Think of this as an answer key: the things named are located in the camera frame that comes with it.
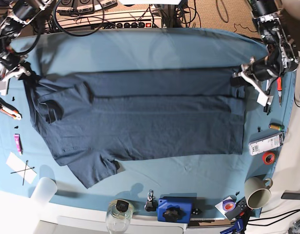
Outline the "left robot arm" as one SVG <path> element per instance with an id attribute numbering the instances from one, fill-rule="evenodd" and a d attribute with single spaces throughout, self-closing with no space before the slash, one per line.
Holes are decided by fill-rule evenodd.
<path id="1" fill-rule="evenodd" d="M 273 0 L 249 0 L 252 21 L 260 34 L 268 55 L 242 64 L 233 74 L 235 86 L 252 85 L 259 95 L 257 103 L 263 107 L 272 104 L 272 85 L 283 75 L 298 68 L 300 56 L 294 39 L 284 25 L 281 10 Z"/>

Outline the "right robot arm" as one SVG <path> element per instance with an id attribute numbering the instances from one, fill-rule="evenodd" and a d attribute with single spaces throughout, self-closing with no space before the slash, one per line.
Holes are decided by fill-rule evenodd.
<path id="1" fill-rule="evenodd" d="M 45 22 L 54 4 L 54 0 L 18 0 L 9 4 L 9 9 L 0 20 L 0 82 L 32 75 L 25 59 L 44 32 Z M 12 40 L 19 37 L 22 30 L 31 23 L 37 28 L 35 41 L 28 49 L 15 51 L 11 47 Z"/>

